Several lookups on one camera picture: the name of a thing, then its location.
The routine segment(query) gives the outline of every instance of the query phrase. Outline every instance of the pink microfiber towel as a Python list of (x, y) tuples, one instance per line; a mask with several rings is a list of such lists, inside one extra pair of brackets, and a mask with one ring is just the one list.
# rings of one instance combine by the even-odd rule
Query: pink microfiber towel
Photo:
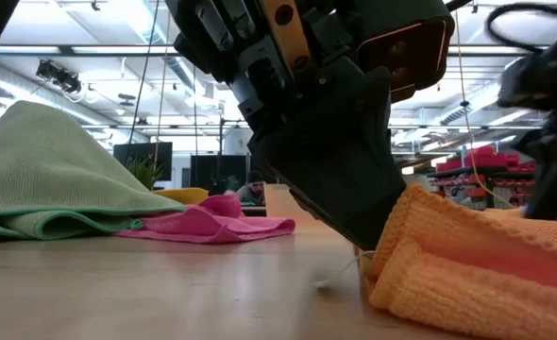
[(216, 195), (199, 205), (176, 212), (142, 218), (142, 228), (124, 230), (117, 236), (196, 244), (228, 244), (291, 234), (295, 221), (286, 218), (240, 217), (236, 195)]

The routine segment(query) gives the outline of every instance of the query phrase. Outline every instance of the yellow cloth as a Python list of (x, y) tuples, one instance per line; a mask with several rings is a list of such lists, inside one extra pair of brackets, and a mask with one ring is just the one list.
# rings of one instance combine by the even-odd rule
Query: yellow cloth
[(207, 190), (200, 188), (158, 190), (153, 193), (182, 204), (199, 204), (209, 197)]
[(471, 211), (412, 185), (365, 277), (370, 303), (403, 318), (486, 338), (557, 339), (554, 221)]

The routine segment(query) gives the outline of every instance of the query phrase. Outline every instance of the black machine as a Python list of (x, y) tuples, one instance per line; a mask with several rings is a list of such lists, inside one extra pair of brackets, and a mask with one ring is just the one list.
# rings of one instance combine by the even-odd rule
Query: black machine
[[(449, 12), (471, 0), (166, 2), (181, 30), (176, 50), (239, 100), (254, 158), (304, 209), (374, 249), (405, 188), (391, 153), (390, 106), (443, 76)], [(499, 103), (553, 110), (518, 147), (539, 165), (528, 217), (557, 218), (557, 43), (531, 52), (504, 75)]]
[(159, 180), (172, 180), (172, 143), (117, 144), (112, 149), (112, 156), (123, 165), (128, 160), (150, 160), (152, 163), (155, 153), (157, 168), (161, 169)]

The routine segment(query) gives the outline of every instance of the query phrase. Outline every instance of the black monitor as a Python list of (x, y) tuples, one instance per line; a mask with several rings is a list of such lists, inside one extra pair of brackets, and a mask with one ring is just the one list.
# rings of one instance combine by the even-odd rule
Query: black monitor
[[(155, 159), (156, 143), (146, 144), (118, 144), (112, 150), (115, 160), (126, 165), (130, 159)], [(172, 143), (159, 143), (157, 167), (161, 169), (159, 180), (172, 180)]]

